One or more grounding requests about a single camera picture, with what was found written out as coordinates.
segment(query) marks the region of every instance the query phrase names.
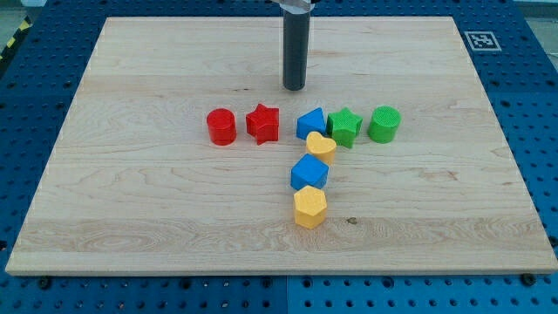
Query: blue pegboard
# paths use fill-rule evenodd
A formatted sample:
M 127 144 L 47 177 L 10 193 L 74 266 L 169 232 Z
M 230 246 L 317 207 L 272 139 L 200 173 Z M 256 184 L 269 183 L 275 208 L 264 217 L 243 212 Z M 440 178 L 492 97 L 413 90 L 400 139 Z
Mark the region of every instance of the blue pegboard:
M 49 0 L 0 81 L 0 264 L 5 267 L 58 130 L 109 16 L 278 17 L 270 1 Z M 509 0 L 323 0 L 315 16 L 451 16 L 490 31 L 477 73 L 544 227 L 558 236 L 558 74 Z M 0 313 L 558 311 L 552 276 L 15 278 Z

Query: wooden board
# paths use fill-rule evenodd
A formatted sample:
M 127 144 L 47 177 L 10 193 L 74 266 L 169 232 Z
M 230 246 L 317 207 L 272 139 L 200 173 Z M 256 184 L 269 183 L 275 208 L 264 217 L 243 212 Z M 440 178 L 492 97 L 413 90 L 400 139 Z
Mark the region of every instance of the wooden board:
M 281 84 L 278 18 L 109 18 L 7 271 L 16 276 L 496 274 L 557 268 L 449 17 L 315 18 L 308 83 Z M 281 108 L 257 146 L 246 113 Z M 340 147 L 326 222 L 293 223 L 295 119 L 403 115 L 391 144 Z M 208 140 L 231 108 L 239 136 Z M 357 223 L 347 222 L 355 217 Z

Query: red cylinder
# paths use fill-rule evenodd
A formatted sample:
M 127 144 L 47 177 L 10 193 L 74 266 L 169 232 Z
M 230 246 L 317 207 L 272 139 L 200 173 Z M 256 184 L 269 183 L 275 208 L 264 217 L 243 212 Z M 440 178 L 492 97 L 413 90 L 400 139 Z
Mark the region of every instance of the red cylinder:
M 236 140 L 235 114 L 225 108 L 208 114 L 209 138 L 215 145 L 225 146 Z

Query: yellow heart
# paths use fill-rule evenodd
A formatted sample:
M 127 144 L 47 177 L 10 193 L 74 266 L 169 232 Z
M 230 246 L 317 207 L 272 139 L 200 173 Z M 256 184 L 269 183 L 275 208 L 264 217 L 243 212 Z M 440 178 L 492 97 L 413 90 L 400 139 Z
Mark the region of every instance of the yellow heart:
M 329 166 L 335 159 L 337 143 L 328 138 L 324 138 L 318 132 L 310 132 L 306 137 L 306 152 L 325 162 Z

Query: blue block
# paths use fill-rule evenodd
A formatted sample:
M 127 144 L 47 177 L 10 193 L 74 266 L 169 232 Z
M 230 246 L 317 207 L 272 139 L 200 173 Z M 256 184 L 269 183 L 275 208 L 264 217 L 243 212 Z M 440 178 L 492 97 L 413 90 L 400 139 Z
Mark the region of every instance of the blue block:
M 310 185 L 323 188 L 330 168 L 311 154 L 305 154 L 290 170 L 290 186 L 295 190 Z
M 306 140 L 308 133 L 316 131 L 325 135 L 325 122 L 323 121 L 323 110 L 318 107 L 304 114 L 296 120 L 296 137 Z

